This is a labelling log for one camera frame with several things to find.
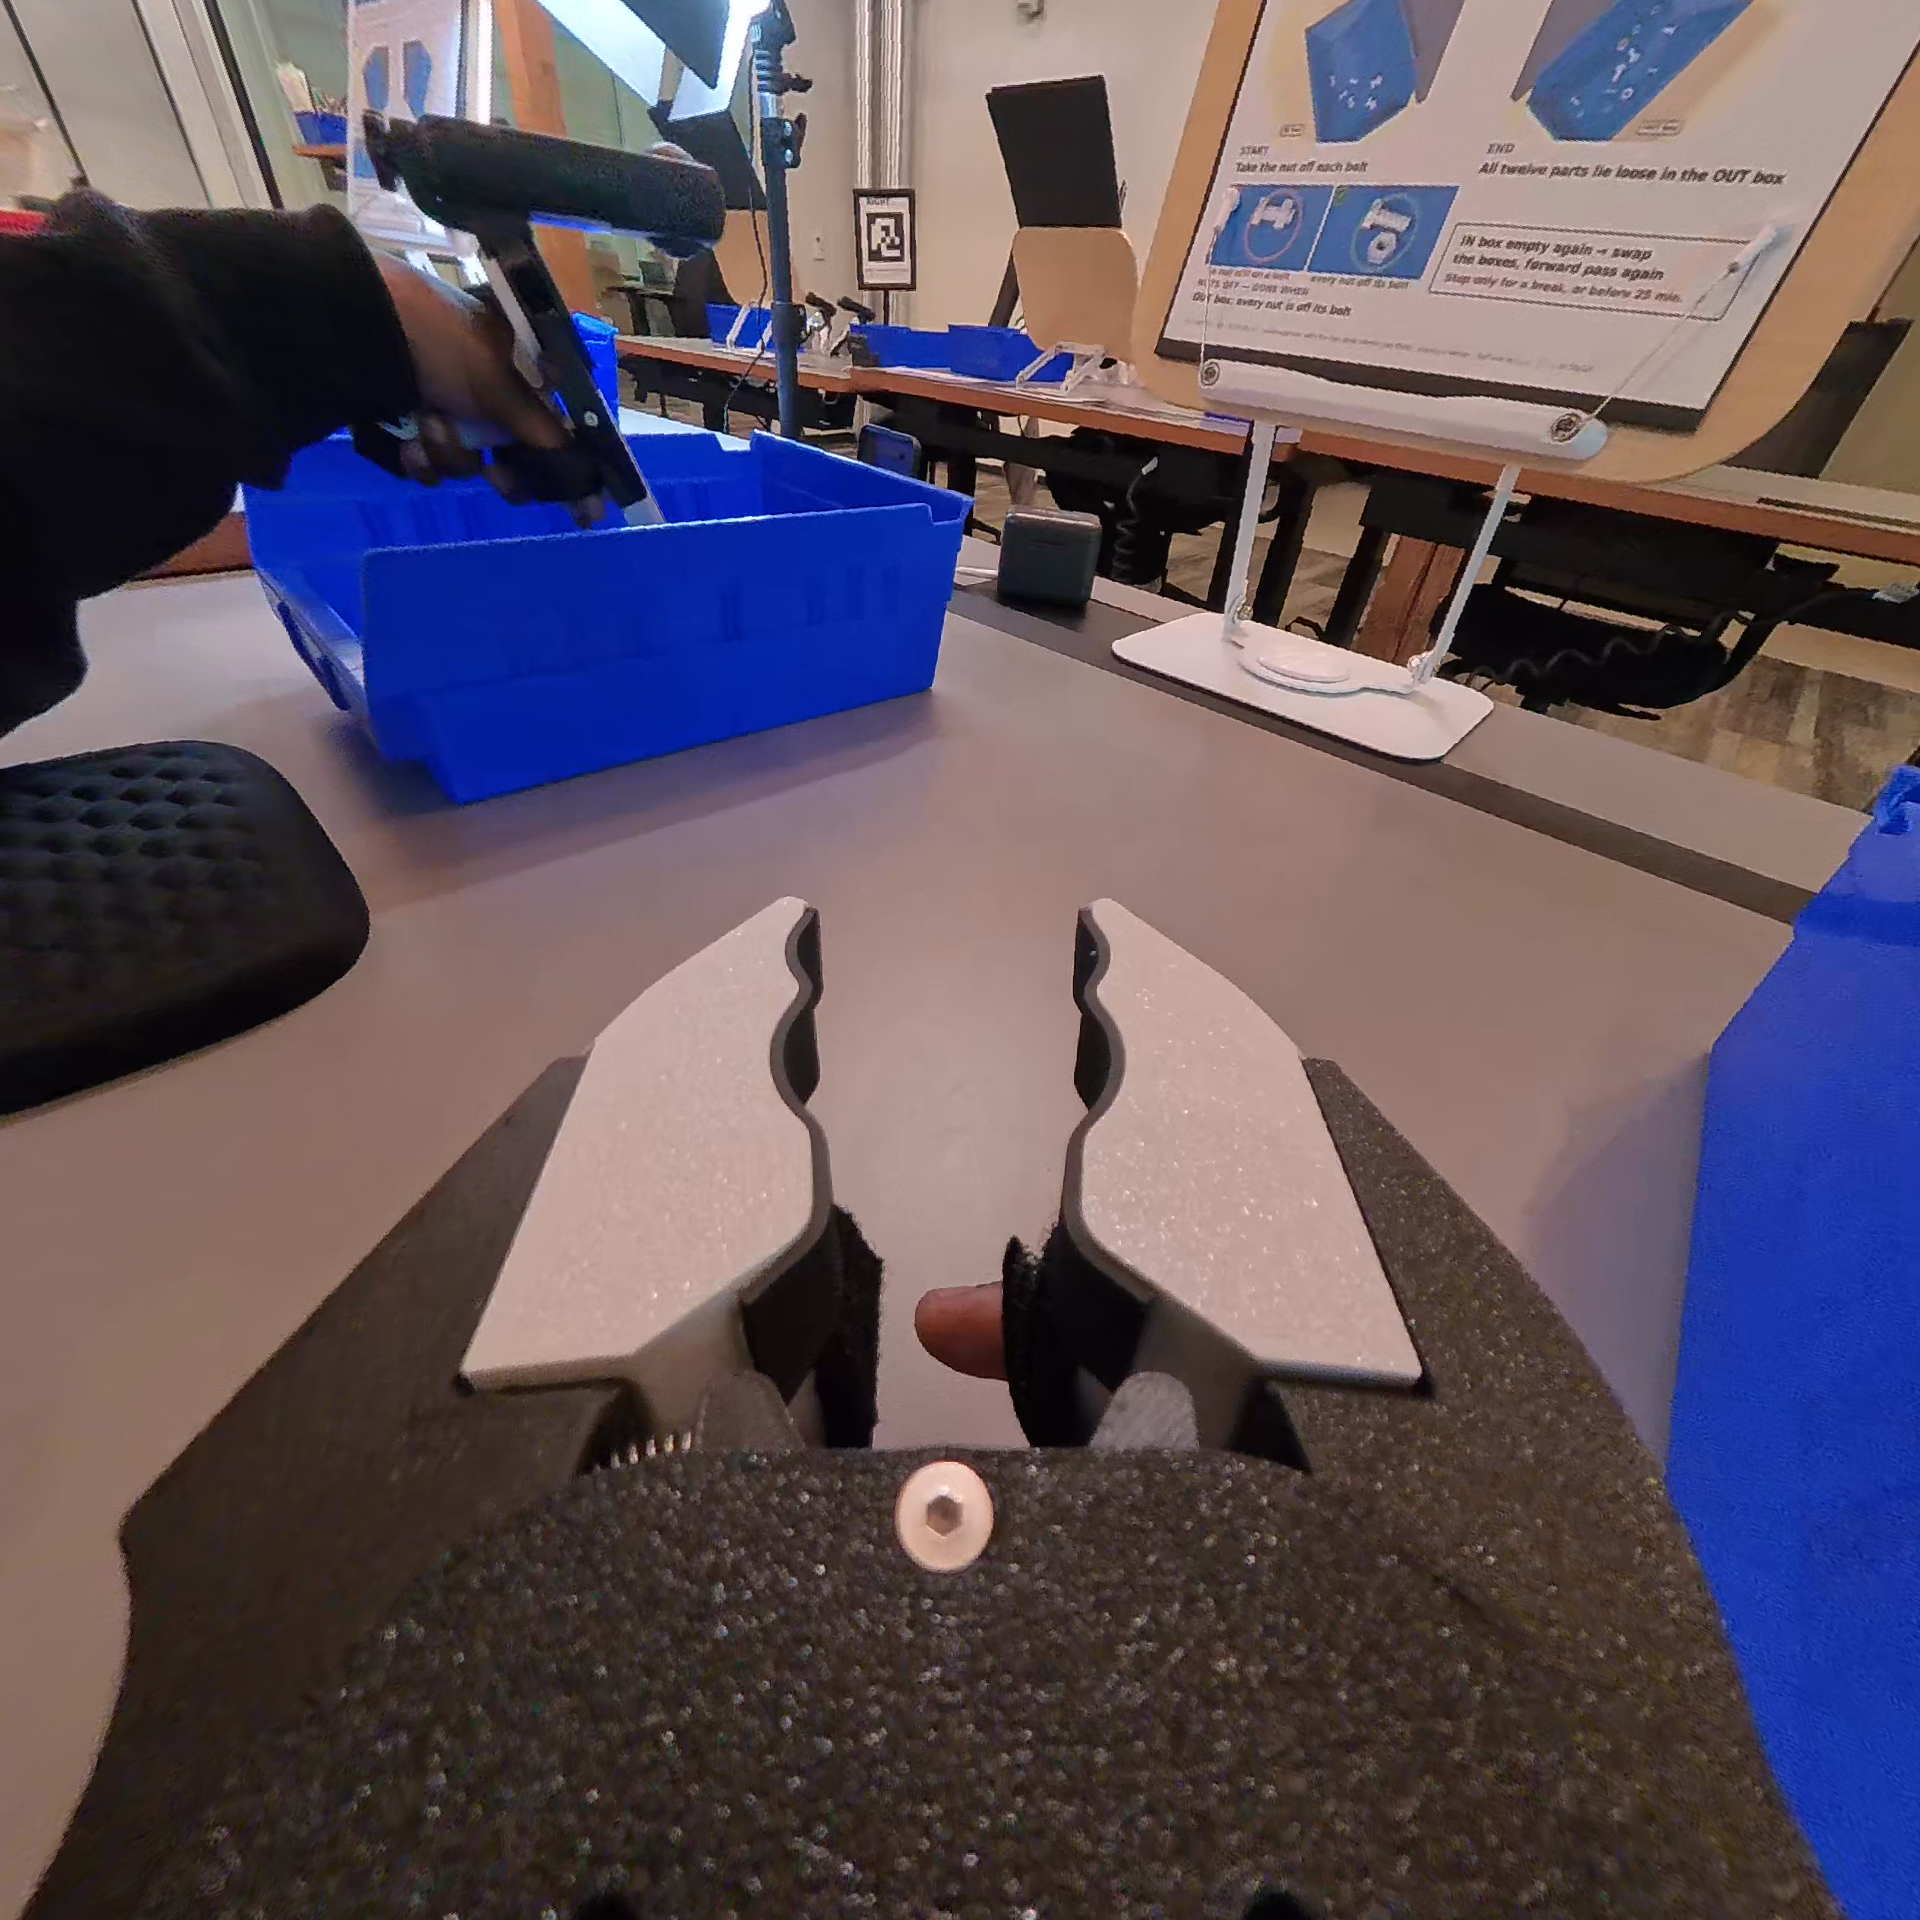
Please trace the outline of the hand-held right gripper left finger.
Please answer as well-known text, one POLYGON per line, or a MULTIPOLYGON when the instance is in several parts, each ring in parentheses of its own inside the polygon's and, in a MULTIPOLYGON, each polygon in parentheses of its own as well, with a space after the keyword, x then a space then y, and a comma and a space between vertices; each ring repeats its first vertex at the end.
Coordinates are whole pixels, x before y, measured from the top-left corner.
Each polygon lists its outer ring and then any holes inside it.
POLYGON ((835 1203, 808 1107, 822 986, 819 910, 783 896, 599 1033, 470 1333, 468 1387, 616 1386, 651 1442, 756 1376, 813 1404, 822 1446, 872 1443, 879 1261, 835 1203))

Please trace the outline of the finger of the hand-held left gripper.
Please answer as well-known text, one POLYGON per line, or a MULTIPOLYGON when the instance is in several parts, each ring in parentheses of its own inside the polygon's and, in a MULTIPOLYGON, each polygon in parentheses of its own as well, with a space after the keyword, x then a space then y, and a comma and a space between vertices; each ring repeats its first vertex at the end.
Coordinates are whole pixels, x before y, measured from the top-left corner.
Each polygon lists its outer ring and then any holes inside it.
POLYGON ((547 353, 547 386, 563 411, 567 444, 551 454, 548 492, 589 518, 618 513, 631 527, 667 521, 618 427, 618 410, 578 351, 547 353))

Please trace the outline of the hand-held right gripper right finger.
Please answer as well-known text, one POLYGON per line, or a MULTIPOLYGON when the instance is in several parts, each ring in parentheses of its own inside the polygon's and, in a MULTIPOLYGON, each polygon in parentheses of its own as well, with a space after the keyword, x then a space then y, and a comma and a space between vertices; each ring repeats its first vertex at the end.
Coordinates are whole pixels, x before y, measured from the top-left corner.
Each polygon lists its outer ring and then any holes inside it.
POLYGON ((1038 1449, 1300 1452, 1289 1387, 1426 1367, 1307 1058, 1256 997, 1116 899, 1074 926, 1056 1221, 1003 1263, 1003 1364, 1038 1449))

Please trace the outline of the person's left forearm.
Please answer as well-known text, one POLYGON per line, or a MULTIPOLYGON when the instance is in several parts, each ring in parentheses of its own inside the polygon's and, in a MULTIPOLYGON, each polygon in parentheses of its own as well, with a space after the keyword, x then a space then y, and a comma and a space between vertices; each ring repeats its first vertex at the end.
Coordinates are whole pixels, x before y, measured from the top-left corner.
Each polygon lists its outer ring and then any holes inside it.
POLYGON ((349 218, 140 210, 76 189, 2 239, 2 730, 85 676, 76 610, 420 377, 349 218))

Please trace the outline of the person's left hand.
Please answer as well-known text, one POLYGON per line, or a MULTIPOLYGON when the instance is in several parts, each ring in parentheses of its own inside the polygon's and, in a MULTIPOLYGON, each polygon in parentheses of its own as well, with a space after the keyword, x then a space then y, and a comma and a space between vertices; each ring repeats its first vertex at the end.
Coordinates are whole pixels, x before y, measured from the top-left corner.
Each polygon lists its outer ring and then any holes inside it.
POLYGON ((476 470, 479 454, 502 444, 563 449, 567 427, 521 375, 499 314, 392 254, 376 265, 412 353, 428 470, 476 470))

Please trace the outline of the roll-up banner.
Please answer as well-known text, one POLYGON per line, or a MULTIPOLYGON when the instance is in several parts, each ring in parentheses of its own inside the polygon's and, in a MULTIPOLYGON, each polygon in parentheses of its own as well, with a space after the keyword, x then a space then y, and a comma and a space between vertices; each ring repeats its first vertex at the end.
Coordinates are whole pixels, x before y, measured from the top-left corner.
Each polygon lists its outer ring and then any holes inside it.
POLYGON ((493 117, 493 3, 349 3, 349 182, 373 182, 362 120, 493 117))

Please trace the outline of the grey tool case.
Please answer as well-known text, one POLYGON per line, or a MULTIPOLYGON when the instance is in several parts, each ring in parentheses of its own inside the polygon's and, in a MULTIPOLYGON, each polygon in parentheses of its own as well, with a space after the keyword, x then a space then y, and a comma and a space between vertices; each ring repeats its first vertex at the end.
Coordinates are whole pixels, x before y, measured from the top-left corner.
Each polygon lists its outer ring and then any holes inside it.
POLYGON ((1100 542, 1097 514, 1011 508, 997 542, 996 595, 1017 608, 1085 610, 1098 579, 1100 542))

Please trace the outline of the black monitor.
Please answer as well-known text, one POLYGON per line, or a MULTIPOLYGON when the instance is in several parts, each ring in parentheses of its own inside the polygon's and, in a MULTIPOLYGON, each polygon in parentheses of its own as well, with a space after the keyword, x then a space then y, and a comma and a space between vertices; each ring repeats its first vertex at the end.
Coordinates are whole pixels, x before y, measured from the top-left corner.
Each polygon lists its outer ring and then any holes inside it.
POLYGON ((1122 189, 1104 75, 996 86, 987 114, 1017 228, 1120 228, 1122 189))

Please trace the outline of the black round cushion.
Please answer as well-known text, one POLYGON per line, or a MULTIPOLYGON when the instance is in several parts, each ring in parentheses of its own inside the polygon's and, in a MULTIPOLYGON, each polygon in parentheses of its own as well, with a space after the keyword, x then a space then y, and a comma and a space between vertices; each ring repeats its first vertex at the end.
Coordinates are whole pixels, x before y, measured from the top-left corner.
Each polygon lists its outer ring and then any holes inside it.
POLYGON ((213 741, 2 771, 2 1116, 224 1044, 324 996, 368 899, 298 791, 213 741))

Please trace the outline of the long wooden desk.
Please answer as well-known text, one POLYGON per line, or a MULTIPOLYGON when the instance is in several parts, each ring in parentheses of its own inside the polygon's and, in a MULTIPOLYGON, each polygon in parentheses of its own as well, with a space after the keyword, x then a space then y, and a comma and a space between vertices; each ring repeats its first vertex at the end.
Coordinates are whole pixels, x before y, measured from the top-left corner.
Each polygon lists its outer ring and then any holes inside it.
MULTIPOLYGON (((1230 585, 1240 492, 1253 427, 1242 418, 1152 402, 1135 386, 991 381, 938 368, 879 368, 862 346, 851 354, 802 354, 802 432, 849 434, 859 407, 914 438, 927 473, 975 494, 978 467, 1038 470, 1044 500, 1085 492, 1116 527, 1100 547, 1100 576, 1152 587, 1185 608, 1220 608, 1230 585)), ((1499 462, 1456 449, 1375 444, 1348 432, 1304 429, 1276 438, 1258 518, 1269 545, 1250 562, 1258 608, 1285 605, 1307 547, 1311 503, 1343 475, 1420 475, 1442 492, 1489 492, 1499 462)), ((1516 498, 1567 498, 1583 508, 1663 524, 1705 527, 1776 547, 1805 547, 1855 562, 1912 567, 1916 503, 1841 484, 1711 467, 1680 483, 1602 483, 1567 467, 1522 467, 1516 498)))

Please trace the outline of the instruction sign board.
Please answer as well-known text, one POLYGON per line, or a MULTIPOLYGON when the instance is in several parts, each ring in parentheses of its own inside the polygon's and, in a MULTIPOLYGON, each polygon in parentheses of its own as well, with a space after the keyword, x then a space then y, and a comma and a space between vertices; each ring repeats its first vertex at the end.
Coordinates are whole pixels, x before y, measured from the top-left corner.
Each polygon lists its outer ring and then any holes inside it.
POLYGON ((1537 470, 1716 466, 1916 250, 1916 3, 1218 5, 1150 386, 1537 470))

